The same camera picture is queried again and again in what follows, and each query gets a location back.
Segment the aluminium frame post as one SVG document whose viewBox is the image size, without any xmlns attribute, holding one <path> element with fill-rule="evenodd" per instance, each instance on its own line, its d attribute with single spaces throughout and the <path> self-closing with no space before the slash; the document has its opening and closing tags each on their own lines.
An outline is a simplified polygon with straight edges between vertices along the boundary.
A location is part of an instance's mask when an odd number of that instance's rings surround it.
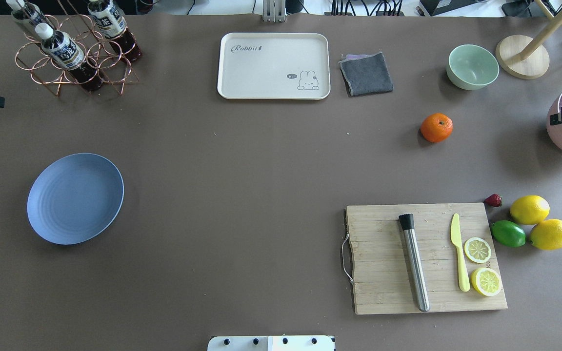
<svg viewBox="0 0 562 351">
<path fill-rule="evenodd" d="M 286 0 L 263 0 L 262 20 L 266 23 L 282 23 L 287 20 Z"/>
</svg>

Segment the orange mandarin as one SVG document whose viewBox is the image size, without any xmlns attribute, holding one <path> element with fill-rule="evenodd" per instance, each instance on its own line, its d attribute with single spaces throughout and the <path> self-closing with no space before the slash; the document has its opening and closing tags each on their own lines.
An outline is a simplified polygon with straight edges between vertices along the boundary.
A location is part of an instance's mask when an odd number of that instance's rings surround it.
<svg viewBox="0 0 562 351">
<path fill-rule="evenodd" d="M 435 113 L 421 123 L 420 133 L 428 142 L 439 143 L 451 136 L 453 126 L 453 120 L 447 115 Z"/>
</svg>

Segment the yellow lemon upper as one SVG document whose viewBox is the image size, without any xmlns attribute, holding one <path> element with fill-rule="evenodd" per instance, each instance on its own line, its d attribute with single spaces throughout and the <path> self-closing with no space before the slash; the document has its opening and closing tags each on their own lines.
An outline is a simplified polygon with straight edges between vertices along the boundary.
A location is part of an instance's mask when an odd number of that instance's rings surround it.
<svg viewBox="0 0 562 351">
<path fill-rule="evenodd" d="M 539 195 L 520 197 L 509 208 L 515 222 L 523 225 L 536 225 L 544 221 L 550 211 L 548 201 Z"/>
</svg>

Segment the tea bottle back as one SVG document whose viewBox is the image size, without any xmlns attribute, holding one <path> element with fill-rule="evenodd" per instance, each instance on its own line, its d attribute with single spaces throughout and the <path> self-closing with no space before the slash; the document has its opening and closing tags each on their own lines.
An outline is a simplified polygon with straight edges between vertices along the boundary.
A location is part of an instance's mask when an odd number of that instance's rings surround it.
<svg viewBox="0 0 562 351">
<path fill-rule="evenodd" d="M 35 28 L 40 23 L 53 27 L 38 6 L 24 0 L 7 0 L 16 24 L 28 36 L 35 36 Z"/>
</svg>

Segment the lemon slice upper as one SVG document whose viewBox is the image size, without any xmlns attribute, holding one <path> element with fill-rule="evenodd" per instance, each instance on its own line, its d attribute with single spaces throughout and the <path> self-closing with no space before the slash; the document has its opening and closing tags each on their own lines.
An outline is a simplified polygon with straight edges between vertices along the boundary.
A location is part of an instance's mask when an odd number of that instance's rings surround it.
<svg viewBox="0 0 562 351">
<path fill-rule="evenodd" d="M 469 238 L 464 243 L 463 251 L 466 257 L 476 264 L 486 264 L 492 256 L 490 244 L 480 237 Z"/>
</svg>

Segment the yellow plastic knife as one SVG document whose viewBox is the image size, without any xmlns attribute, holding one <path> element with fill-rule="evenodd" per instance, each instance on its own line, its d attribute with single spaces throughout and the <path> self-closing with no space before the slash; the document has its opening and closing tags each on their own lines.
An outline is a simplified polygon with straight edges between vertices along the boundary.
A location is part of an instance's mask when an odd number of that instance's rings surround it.
<svg viewBox="0 0 562 351">
<path fill-rule="evenodd" d="M 460 291 L 466 293 L 470 290 L 470 278 L 468 277 L 468 271 L 466 268 L 464 251 L 462 247 L 462 234 L 459 213 L 454 213 L 451 218 L 450 240 L 456 250 L 459 289 Z"/>
</svg>

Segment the wooden stand with base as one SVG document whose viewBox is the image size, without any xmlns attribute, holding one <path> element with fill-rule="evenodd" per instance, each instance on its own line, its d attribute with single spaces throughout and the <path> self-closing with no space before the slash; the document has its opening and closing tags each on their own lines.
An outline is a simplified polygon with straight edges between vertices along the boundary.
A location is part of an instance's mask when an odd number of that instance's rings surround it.
<svg viewBox="0 0 562 351">
<path fill-rule="evenodd" d="M 521 34 L 503 38 L 495 49 L 499 65 L 516 78 L 539 78 L 548 71 L 549 53 L 542 44 L 562 26 L 562 10 L 553 15 L 540 0 L 535 3 L 548 18 L 545 27 L 534 38 Z"/>
</svg>

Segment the yellow lemon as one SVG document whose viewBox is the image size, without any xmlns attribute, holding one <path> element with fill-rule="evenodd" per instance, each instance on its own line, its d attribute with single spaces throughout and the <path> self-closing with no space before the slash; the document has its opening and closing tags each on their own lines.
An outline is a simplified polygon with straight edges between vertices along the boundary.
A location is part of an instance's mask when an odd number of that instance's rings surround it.
<svg viewBox="0 0 562 351">
<path fill-rule="evenodd" d="M 538 223 L 529 233 L 529 242 L 541 250 L 561 249 L 562 220 L 551 218 Z"/>
<path fill-rule="evenodd" d="M 550 211 L 548 201 L 539 195 L 520 197 L 509 208 L 515 222 L 523 225 L 536 225 L 544 221 Z"/>
</svg>

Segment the red strawberry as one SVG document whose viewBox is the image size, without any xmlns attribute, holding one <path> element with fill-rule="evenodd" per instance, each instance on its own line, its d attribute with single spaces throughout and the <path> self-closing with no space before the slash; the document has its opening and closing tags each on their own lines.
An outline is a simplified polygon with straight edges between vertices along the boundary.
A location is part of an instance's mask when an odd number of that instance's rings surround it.
<svg viewBox="0 0 562 351">
<path fill-rule="evenodd" d="M 484 201 L 484 204 L 491 207 L 501 207 L 502 206 L 502 196 L 500 194 L 491 194 Z"/>
</svg>

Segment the lemon slice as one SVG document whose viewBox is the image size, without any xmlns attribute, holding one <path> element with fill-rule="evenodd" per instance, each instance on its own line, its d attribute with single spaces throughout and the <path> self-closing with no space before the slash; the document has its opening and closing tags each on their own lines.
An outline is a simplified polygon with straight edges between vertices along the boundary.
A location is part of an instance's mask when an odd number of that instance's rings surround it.
<svg viewBox="0 0 562 351">
<path fill-rule="evenodd" d="M 490 244 L 480 237 L 469 238 L 464 243 L 463 251 L 466 257 L 476 264 L 486 264 L 492 256 Z"/>
<path fill-rule="evenodd" d="M 470 281 L 475 291 L 484 297 L 494 297 L 502 290 L 501 277 L 497 271 L 491 268 L 475 269 L 471 273 Z"/>
</svg>

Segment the green lime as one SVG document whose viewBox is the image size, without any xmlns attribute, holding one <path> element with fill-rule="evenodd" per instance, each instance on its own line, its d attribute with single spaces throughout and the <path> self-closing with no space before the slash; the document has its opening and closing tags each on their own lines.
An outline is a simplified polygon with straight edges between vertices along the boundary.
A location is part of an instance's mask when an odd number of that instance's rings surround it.
<svg viewBox="0 0 562 351">
<path fill-rule="evenodd" d="M 491 235 L 500 244 L 508 247 L 521 247 L 526 244 L 526 233 L 517 223 L 510 220 L 499 220 L 490 226 Z"/>
</svg>

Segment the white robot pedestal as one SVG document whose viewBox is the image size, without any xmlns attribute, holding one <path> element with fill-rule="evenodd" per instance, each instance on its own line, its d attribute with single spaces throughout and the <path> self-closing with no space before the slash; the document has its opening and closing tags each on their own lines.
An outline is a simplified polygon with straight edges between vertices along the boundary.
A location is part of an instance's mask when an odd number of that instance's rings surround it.
<svg viewBox="0 0 562 351">
<path fill-rule="evenodd" d="M 256 335 L 217 336 L 207 345 L 208 351 L 335 351 L 336 342 L 329 335 Z"/>
</svg>

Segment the tea bottle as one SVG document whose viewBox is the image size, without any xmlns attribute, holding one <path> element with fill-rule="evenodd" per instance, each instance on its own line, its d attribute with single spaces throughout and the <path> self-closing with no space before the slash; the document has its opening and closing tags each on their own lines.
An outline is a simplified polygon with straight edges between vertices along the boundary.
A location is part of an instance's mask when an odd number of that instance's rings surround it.
<svg viewBox="0 0 562 351">
<path fill-rule="evenodd" d="M 53 27 L 38 6 L 24 0 L 7 0 L 16 24 L 28 36 L 35 36 L 35 28 L 40 23 Z"/>
<path fill-rule="evenodd" d="M 116 53 L 122 54 L 122 59 L 135 62 L 142 57 L 142 50 L 113 0 L 90 0 L 87 9 L 100 33 Z"/>
<path fill-rule="evenodd" d="M 87 62 L 86 53 L 69 34 L 54 29 L 47 23 L 37 24 L 34 31 L 40 38 L 42 51 L 58 67 L 67 71 L 84 90 L 92 92 L 102 87 L 103 80 L 99 70 Z"/>
</svg>

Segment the blue plate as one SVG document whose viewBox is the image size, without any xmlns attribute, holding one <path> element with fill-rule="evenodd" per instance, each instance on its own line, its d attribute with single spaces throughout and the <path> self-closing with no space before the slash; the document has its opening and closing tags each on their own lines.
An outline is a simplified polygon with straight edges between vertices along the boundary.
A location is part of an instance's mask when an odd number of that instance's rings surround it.
<svg viewBox="0 0 562 351">
<path fill-rule="evenodd" d="M 41 238 L 75 245 L 112 224 L 123 193 L 122 174 L 113 162 L 98 154 L 71 154 L 36 178 L 28 195 L 27 217 Z"/>
</svg>

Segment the lemon slice lower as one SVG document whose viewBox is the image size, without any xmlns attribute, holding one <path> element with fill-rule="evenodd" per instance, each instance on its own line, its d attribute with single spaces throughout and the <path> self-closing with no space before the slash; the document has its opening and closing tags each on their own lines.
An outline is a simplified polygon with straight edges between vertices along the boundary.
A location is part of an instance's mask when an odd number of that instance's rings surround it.
<svg viewBox="0 0 562 351">
<path fill-rule="evenodd" d="M 470 281 L 475 291 L 484 297 L 494 297 L 502 290 L 501 277 L 497 271 L 491 268 L 475 269 L 471 273 Z"/>
</svg>

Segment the grey folded cloth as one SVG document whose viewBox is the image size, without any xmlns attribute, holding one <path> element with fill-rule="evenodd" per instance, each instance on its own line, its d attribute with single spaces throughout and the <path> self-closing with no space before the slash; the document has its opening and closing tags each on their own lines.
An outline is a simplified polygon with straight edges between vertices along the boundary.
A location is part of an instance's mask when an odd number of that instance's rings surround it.
<svg viewBox="0 0 562 351">
<path fill-rule="evenodd" d="M 339 61 L 348 93 L 352 97 L 393 92 L 384 54 L 347 54 Z"/>
</svg>

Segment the tea bottle middle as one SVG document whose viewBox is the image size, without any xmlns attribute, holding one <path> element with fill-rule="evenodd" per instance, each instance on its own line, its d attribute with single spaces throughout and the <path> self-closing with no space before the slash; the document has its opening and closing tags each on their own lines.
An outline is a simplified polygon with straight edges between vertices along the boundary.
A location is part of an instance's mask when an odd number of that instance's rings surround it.
<svg viewBox="0 0 562 351">
<path fill-rule="evenodd" d="M 116 53 L 122 54 L 122 59 L 135 62 L 142 57 L 142 50 L 113 0 L 90 0 L 87 9 L 100 33 Z"/>
</svg>

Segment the green bowl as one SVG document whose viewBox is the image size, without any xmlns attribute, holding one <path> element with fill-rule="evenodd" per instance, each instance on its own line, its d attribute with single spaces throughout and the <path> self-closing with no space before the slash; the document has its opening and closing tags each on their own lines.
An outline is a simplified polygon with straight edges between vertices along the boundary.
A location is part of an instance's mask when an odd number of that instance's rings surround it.
<svg viewBox="0 0 562 351">
<path fill-rule="evenodd" d="M 448 56 L 446 74 L 460 89 L 474 91 L 493 83 L 500 66 L 493 54 L 484 47 L 464 44 L 455 47 Z"/>
</svg>

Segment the yellow lemon lower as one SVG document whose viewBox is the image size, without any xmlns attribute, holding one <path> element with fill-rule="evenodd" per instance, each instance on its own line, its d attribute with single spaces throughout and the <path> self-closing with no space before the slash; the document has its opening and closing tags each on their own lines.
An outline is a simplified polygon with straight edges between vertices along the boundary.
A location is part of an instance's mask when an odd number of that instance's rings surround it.
<svg viewBox="0 0 562 351">
<path fill-rule="evenodd" d="M 538 223 L 529 233 L 529 242 L 541 250 L 561 249 L 562 220 L 551 218 Z"/>
</svg>

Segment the bamboo cutting board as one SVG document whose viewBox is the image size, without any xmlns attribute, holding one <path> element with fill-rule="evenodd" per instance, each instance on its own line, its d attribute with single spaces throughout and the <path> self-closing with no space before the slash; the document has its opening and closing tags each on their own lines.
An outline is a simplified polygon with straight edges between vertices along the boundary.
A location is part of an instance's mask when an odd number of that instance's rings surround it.
<svg viewBox="0 0 562 351">
<path fill-rule="evenodd" d="M 479 237 L 494 244 L 483 203 L 348 205 L 353 305 L 357 315 L 419 313 L 410 260 L 399 217 L 412 214 L 430 312 L 504 310 L 504 291 L 485 297 L 459 287 L 457 249 L 450 227 L 460 217 L 462 241 Z"/>
</svg>

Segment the steel muddler black tip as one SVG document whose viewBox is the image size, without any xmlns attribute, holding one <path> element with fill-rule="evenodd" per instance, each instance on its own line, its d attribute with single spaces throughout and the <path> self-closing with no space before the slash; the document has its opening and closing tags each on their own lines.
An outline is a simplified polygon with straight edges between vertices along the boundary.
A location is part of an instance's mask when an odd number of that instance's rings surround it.
<svg viewBox="0 0 562 351">
<path fill-rule="evenodd" d="M 421 312 L 429 312 L 430 300 L 428 298 L 428 291 L 426 288 L 426 282 L 424 280 L 422 259 L 420 257 L 418 240 L 415 233 L 414 216 L 413 214 L 401 214 L 399 216 L 399 222 L 403 231 L 404 242 L 406 244 L 407 254 L 410 262 L 413 287 L 415 288 L 418 308 Z"/>
</svg>

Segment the tea bottle front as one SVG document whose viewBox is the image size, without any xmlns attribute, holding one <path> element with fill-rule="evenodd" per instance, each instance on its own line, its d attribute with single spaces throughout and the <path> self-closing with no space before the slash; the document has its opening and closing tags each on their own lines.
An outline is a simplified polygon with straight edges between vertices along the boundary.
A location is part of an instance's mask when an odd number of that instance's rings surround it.
<svg viewBox="0 0 562 351">
<path fill-rule="evenodd" d="M 87 62 L 86 53 L 69 34 L 54 29 L 47 23 L 37 24 L 34 31 L 40 38 L 42 51 L 58 67 L 67 71 L 84 90 L 92 92 L 102 87 L 103 80 L 99 70 Z"/>
</svg>

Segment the cream rabbit tray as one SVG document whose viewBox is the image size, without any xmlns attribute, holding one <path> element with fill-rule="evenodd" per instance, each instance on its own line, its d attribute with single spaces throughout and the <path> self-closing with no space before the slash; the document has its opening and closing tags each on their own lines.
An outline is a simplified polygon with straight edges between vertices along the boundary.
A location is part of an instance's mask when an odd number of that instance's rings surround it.
<svg viewBox="0 0 562 351">
<path fill-rule="evenodd" d="M 228 33 L 217 92 L 227 99 L 321 100 L 331 89 L 328 40 L 318 33 Z"/>
</svg>

